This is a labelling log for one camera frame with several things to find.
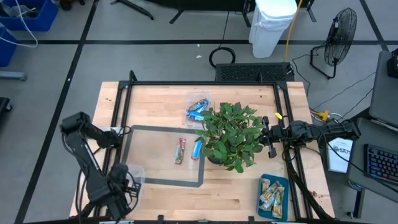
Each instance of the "white trash bin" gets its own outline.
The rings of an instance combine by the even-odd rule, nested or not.
[[[256,58],[271,56],[297,10],[295,0],[256,0],[249,42]]]

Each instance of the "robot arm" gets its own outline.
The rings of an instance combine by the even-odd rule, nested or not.
[[[102,131],[92,125],[90,117],[83,112],[65,118],[60,128],[63,142],[69,146],[87,179],[86,191],[90,202],[83,216],[90,214],[94,205],[106,205],[114,220],[124,218],[131,212],[125,196],[131,190],[126,179],[128,168],[124,164],[115,164],[106,176],[87,143],[87,139],[92,138],[101,148],[117,147],[121,137],[113,130]]]
[[[268,117],[263,117],[262,123],[264,128],[262,130],[262,136],[260,137],[260,143],[269,146],[269,157],[273,158],[276,156],[276,151],[272,145],[273,142],[284,142],[287,149],[305,147],[306,143],[313,140],[320,140],[328,138],[358,138],[361,135],[356,123],[351,121],[343,122],[340,124],[328,124],[326,126],[315,126],[308,124],[304,121],[292,121],[286,129],[280,125],[272,126],[271,129],[268,127]],[[297,184],[303,196],[308,200],[308,203],[313,208],[315,213],[321,219],[333,219],[329,216],[324,209],[314,199],[312,194],[308,191],[305,184],[300,180],[298,173],[294,170],[292,161],[287,162],[287,173],[290,178]]]

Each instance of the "teal tray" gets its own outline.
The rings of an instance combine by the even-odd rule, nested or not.
[[[278,180],[279,183],[285,188],[284,197],[282,199],[282,218],[275,218],[275,217],[272,216],[272,211],[264,211],[264,210],[259,208],[259,206],[262,203],[260,201],[261,179],[262,178],[269,179],[271,184],[273,184],[275,181]],[[286,221],[287,220],[288,209],[289,209],[288,202],[289,202],[289,181],[286,178],[284,178],[284,177],[277,177],[277,176],[274,176],[274,175],[262,174],[261,178],[259,180],[259,194],[258,194],[258,197],[257,197],[257,213],[259,214],[259,216],[264,217],[264,218],[273,219],[273,220],[278,220],[278,221]]]

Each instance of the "red snack wrapper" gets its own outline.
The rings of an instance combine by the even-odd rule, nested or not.
[[[175,150],[175,157],[174,157],[174,163],[175,164],[181,164],[182,160],[184,158],[184,151],[185,151],[185,143],[187,140],[185,138],[179,138],[178,139],[178,146],[177,149]]]

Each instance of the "fan stand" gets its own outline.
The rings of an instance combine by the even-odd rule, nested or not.
[[[334,77],[336,76],[336,68],[337,68],[337,62],[338,62],[337,58],[334,58],[334,59],[333,59],[333,64],[334,64],[334,66],[333,66],[333,76],[332,76],[332,77],[329,76],[329,75],[327,75],[325,72],[323,72],[322,70],[320,70],[319,68],[317,68],[317,67],[312,63],[312,61],[313,61],[313,56],[314,56],[313,51],[314,51],[314,50],[318,50],[318,49],[321,48],[321,47],[325,47],[325,46],[324,46],[324,45],[321,45],[321,46],[318,46],[318,47],[314,47],[314,48],[311,50],[310,65],[311,65],[313,68],[315,68],[318,72],[320,72],[322,75],[326,76],[327,79],[334,78]]]

